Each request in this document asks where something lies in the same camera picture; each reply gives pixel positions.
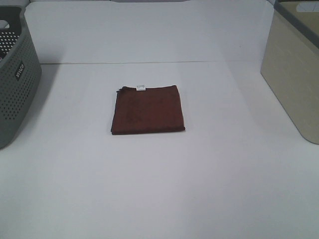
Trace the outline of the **grey perforated laundry basket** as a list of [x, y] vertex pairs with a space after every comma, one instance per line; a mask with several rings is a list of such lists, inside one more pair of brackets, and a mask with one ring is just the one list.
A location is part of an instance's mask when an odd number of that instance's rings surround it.
[[2, 5], [0, 18], [0, 146], [17, 134], [37, 91], [42, 68], [25, 19], [25, 8]]

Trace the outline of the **brown towel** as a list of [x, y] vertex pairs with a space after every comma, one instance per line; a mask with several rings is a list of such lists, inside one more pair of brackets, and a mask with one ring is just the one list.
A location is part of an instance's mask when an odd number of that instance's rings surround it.
[[117, 91], [111, 133], [113, 135], [184, 131], [184, 119], [176, 85], [160, 88], [122, 87]]

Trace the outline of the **beige storage bin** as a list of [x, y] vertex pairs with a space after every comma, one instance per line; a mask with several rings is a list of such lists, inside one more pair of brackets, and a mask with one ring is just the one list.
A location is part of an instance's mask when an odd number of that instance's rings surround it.
[[277, 0], [261, 75], [301, 136], [319, 142], [319, 2]]

